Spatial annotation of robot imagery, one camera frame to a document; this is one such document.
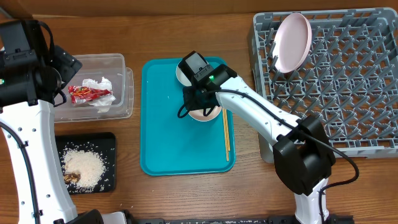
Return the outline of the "large pink plate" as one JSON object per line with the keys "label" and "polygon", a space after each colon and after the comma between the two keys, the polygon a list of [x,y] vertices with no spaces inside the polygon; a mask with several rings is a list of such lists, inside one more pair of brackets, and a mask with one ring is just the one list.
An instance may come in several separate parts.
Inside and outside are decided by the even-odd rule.
{"label": "large pink plate", "polygon": [[303,64],[312,44],[312,28],[301,13],[292,13],[279,26],[274,38],[272,56],[277,57],[275,68],[281,73],[292,72]]}

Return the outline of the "small pink saucer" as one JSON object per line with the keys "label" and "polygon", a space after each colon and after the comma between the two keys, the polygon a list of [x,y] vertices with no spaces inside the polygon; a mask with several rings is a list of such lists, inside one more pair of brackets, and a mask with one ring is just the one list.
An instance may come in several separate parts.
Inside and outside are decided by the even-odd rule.
{"label": "small pink saucer", "polygon": [[213,109],[207,108],[204,110],[193,110],[190,111],[188,114],[195,120],[206,122],[215,119],[221,112],[221,107],[216,106]]}

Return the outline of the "red snack wrapper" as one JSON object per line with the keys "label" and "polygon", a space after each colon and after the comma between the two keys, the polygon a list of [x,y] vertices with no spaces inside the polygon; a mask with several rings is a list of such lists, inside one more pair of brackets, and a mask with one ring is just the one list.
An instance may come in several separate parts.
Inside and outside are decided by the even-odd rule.
{"label": "red snack wrapper", "polygon": [[69,86],[68,92],[74,105],[98,100],[112,94],[109,90],[99,90],[86,86]]}

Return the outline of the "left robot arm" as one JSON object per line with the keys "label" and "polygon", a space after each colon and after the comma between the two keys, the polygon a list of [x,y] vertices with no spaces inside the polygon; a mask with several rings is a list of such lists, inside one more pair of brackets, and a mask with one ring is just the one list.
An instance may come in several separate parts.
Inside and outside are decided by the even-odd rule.
{"label": "left robot arm", "polygon": [[77,213],[64,183],[51,102],[20,102],[1,111],[19,199],[19,223],[132,223],[125,211]]}

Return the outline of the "white tissue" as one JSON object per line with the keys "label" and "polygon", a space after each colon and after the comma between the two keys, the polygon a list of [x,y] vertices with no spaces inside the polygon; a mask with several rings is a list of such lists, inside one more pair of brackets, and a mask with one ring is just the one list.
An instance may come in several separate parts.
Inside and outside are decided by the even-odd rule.
{"label": "white tissue", "polygon": [[116,100],[116,97],[113,95],[111,81],[105,77],[102,77],[100,82],[87,78],[82,81],[82,85],[92,90],[98,90],[95,98],[88,101],[87,104],[94,106],[98,110],[98,113],[108,112],[113,101]]}

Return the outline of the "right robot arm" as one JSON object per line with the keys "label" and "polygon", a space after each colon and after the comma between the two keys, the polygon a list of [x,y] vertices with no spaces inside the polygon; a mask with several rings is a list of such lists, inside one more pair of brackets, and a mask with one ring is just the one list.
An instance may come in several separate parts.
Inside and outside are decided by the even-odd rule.
{"label": "right robot arm", "polygon": [[329,212],[323,194],[336,159],[321,122],[279,109],[226,65],[182,61],[178,68],[190,82],[181,108],[208,116],[220,106],[240,116],[269,143],[262,157],[274,163],[279,179],[294,193],[296,221],[325,223]]}

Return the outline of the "white-green bowl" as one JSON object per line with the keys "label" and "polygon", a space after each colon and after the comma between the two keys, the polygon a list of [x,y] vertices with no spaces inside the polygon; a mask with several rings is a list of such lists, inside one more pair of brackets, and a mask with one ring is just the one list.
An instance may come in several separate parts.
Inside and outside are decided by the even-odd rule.
{"label": "white-green bowl", "polygon": [[180,62],[182,62],[182,61],[179,61],[179,63],[177,64],[177,67],[176,67],[176,71],[175,71],[177,80],[183,86],[191,86],[192,84],[191,84],[190,80],[185,76],[185,74],[181,71],[181,69],[179,67]]}

